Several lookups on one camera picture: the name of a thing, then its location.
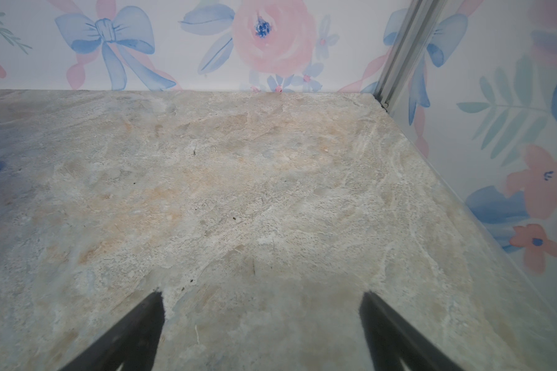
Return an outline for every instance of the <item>beige marble surface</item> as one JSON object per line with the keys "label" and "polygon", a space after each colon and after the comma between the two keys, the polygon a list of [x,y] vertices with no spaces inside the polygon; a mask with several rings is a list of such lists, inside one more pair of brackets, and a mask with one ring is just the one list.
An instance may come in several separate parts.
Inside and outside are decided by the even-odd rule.
{"label": "beige marble surface", "polygon": [[557,321],[369,94],[0,91],[0,370],[149,292],[155,370],[369,370],[374,290],[466,370],[557,370]]}

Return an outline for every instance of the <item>blue ribbon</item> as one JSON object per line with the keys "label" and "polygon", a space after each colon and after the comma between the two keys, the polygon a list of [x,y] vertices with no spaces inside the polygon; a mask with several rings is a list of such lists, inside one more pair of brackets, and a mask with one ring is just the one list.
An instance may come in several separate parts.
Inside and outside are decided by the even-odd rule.
{"label": "blue ribbon", "polygon": [[153,28],[149,17],[141,8],[126,6],[119,11],[114,20],[104,18],[97,22],[82,14],[65,14],[56,18],[56,25],[64,41],[78,54],[89,54],[103,44],[101,52],[109,72],[112,90],[125,89],[127,77],[122,62],[109,43],[118,44],[120,55],[150,90],[163,90],[176,85],[174,81],[149,70],[124,48],[145,54],[155,53]]}

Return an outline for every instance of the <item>black pointed object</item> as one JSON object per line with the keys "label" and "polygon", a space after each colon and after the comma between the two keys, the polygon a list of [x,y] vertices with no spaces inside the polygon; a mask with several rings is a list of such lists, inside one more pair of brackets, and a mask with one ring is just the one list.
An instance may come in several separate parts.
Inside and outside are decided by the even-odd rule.
{"label": "black pointed object", "polygon": [[359,316],[376,371],[462,371],[378,295],[366,292]]}
{"label": "black pointed object", "polygon": [[150,371],[164,323],[163,297],[151,293],[60,371]]}

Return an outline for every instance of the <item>ribbon tail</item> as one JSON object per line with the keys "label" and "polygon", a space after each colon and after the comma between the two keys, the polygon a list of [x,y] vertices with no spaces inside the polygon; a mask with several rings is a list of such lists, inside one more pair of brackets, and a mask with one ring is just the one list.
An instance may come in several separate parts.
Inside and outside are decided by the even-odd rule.
{"label": "ribbon tail", "polygon": [[107,43],[103,43],[101,47],[103,52],[103,60],[105,61],[105,66],[109,72],[109,79],[111,80],[112,90],[124,90],[126,89],[126,71],[122,62],[118,59],[113,50],[109,47]]}
{"label": "ribbon tail", "polygon": [[140,78],[143,84],[151,91],[163,90],[174,87],[175,81],[171,81],[156,74],[155,72],[146,68],[142,63],[138,62],[123,46],[118,45],[118,51],[124,58],[128,66],[134,71],[136,76]]}

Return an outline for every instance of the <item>floral wallpaper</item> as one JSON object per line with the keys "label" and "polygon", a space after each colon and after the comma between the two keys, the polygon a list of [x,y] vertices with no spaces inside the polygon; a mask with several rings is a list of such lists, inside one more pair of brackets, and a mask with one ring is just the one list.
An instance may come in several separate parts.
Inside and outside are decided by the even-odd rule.
{"label": "floral wallpaper", "polygon": [[557,311],[557,0],[452,0],[394,120]]}
{"label": "floral wallpaper", "polygon": [[0,88],[370,92],[408,4],[0,0]]}

